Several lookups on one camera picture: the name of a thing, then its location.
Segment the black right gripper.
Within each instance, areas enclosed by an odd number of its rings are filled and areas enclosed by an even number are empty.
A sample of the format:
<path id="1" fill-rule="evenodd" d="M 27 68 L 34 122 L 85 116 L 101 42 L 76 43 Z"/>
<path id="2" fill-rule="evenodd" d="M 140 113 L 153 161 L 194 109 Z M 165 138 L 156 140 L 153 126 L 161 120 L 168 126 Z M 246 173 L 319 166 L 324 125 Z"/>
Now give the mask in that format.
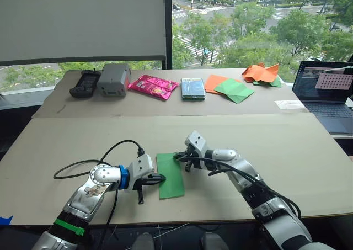
<path id="1" fill-rule="evenodd" d="M 198 159 L 190 159 L 190 157 L 199 158 L 198 153 L 195 151 L 193 146 L 188 146 L 186 151 L 177 152 L 173 155 L 173 158 L 177 162 L 186 162 L 185 171 L 190 172 L 191 168 L 200 169 L 200 161 Z"/>

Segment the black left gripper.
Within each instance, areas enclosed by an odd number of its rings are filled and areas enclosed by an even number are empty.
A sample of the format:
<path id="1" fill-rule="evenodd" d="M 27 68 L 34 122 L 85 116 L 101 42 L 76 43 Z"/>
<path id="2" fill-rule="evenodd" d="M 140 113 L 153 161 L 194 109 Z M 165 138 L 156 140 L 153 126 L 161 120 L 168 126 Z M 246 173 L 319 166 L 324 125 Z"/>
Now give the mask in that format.
<path id="1" fill-rule="evenodd" d="M 162 174 L 149 174 L 145 177 L 141 177 L 137 179 L 133 185 L 133 190 L 137 191 L 138 194 L 138 204 L 144 204 L 144 197 L 143 197 L 143 185 L 155 185 L 162 183 L 166 180 L 166 177 Z"/>

